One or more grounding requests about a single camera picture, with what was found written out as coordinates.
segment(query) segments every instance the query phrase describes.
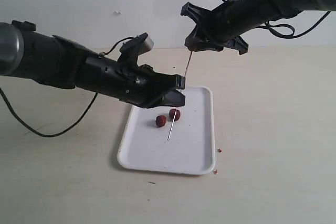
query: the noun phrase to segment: dried fruit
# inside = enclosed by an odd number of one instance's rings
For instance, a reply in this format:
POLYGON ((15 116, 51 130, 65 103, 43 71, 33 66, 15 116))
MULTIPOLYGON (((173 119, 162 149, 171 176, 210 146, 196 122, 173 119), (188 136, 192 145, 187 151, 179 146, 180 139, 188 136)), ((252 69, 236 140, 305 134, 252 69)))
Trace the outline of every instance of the dried fruit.
POLYGON ((167 123, 167 118, 164 115, 159 115, 156 117, 156 125, 158 127, 163 127, 167 123))
POLYGON ((171 110, 169 110, 169 118, 171 120, 174 119, 175 110, 176 110, 176 116, 175 116, 175 120, 174 121, 178 121, 180 119, 180 117, 181 117, 181 112, 179 110, 177 110, 177 109, 171 109, 171 110))

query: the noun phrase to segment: plastic tray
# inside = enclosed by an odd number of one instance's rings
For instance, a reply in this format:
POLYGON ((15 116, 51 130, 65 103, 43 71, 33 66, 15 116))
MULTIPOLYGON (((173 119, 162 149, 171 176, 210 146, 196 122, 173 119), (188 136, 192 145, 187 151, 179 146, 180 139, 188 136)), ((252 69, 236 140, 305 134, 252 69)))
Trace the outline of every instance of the plastic tray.
POLYGON ((215 166, 215 139, 212 93, 205 87, 187 87, 186 105, 174 123, 168 107, 141 109, 133 106, 118 151, 119 164, 127 169, 202 175, 215 166), (167 116, 165 127, 155 119, 167 116))

